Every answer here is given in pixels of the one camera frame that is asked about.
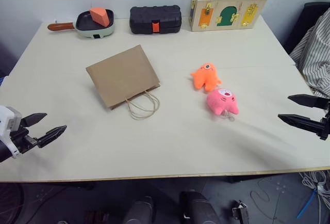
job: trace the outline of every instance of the stuffed animal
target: stuffed animal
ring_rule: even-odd
[[[218,79],[217,70],[212,63],[203,64],[195,73],[190,75],[194,77],[196,89],[201,89],[205,85],[205,91],[212,91],[219,83],[222,83]]]
[[[228,89],[215,89],[206,98],[208,106],[216,115],[221,115],[225,110],[238,114],[235,95]]]

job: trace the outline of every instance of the wooden lock box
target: wooden lock box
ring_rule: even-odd
[[[250,29],[266,0],[191,0],[192,31]]]

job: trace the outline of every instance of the pan handle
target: pan handle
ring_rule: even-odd
[[[73,23],[58,23],[58,24],[50,24],[47,26],[49,30],[58,31],[64,29],[74,29]]]

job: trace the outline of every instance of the black toolbox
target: black toolbox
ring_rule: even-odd
[[[180,7],[132,7],[129,26],[134,34],[176,33],[181,28]]]

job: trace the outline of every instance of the gray floor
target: gray floor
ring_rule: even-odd
[[[232,218],[230,206],[234,200],[241,200],[248,206],[250,224],[318,223],[317,198],[314,198],[302,218],[296,219],[311,194],[311,189],[301,184],[297,173],[238,183],[229,183],[227,180],[224,177],[200,177],[101,181],[96,182],[95,188],[90,191],[68,187],[41,207],[29,224],[56,224],[59,220],[83,224],[84,211],[88,210],[107,210],[114,219],[120,220],[134,201],[144,195],[152,196],[157,205],[156,224],[176,224],[179,223],[179,193],[190,189],[201,192],[209,199],[223,224],[239,224],[239,221]],[[27,205],[24,206],[17,224],[26,223],[40,205],[41,201],[38,199],[46,199],[63,188],[48,184],[23,186]],[[321,223],[330,223],[329,211],[323,202]]]

